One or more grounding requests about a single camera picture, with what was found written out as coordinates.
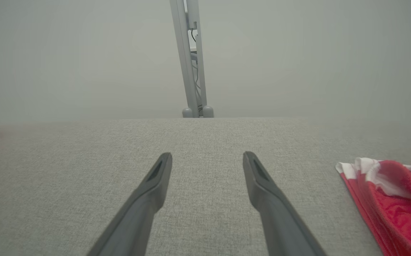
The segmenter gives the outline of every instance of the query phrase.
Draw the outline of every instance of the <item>red and white cloth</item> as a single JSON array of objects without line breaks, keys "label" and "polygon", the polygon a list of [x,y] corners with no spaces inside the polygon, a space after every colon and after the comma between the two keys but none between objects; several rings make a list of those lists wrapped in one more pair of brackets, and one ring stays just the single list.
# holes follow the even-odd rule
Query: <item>red and white cloth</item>
[{"label": "red and white cloth", "polygon": [[383,254],[411,256],[411,166],[357,158],[336,169]]}]

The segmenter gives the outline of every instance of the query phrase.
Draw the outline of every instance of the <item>red fabric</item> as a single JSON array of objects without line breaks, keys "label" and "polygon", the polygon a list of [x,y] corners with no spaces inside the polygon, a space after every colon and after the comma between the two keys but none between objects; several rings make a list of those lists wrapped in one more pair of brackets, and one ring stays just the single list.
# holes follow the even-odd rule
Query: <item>red fabric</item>
[{"label": "red fabric", "polygon": [[383,254],[411,256],[411,170],[395,161],[381,161],[379,165],[377,178],[409,197],[388,196],[381,185],[367,178],[369,172],[357,170],[356,178],[346,178],[344,173],[341,176]]}]

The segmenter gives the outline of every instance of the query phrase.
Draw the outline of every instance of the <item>gray wall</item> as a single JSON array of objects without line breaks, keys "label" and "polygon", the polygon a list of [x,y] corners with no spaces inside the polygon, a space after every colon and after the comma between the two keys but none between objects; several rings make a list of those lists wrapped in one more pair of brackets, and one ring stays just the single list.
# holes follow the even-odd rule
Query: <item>gray wall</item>
[{"label": "gray wall", "polygon": [[168,0],[0,0],[0,123],[186,106]]},{"label": "gray wall", "polygon": [[217,117],[411,122],[411,0],[199,3]]}]

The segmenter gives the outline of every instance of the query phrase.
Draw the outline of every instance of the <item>gray fabric surface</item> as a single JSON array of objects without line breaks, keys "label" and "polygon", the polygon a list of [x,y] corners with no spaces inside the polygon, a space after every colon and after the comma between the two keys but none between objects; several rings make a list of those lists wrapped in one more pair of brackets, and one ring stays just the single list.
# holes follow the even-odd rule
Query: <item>gray fabric surface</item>
[{"label": "gray fabric surface", "polygon": [[411,127],[302,118],[0,126],[0,255],[86,254],[163,152],[173,169],[147,255],[267,255],[246,150],[329,256],[381,255],[334,166],[410,163]]}]

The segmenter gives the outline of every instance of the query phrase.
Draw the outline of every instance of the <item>red cloth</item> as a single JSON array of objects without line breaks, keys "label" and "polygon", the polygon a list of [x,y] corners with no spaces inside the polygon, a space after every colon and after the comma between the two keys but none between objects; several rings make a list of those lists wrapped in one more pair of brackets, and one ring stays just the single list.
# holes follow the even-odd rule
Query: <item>red cloth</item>
[{"label": "red cloth", "polygon": [[383,254],[411,256],[411,166],[358,158],[337,170]]}]

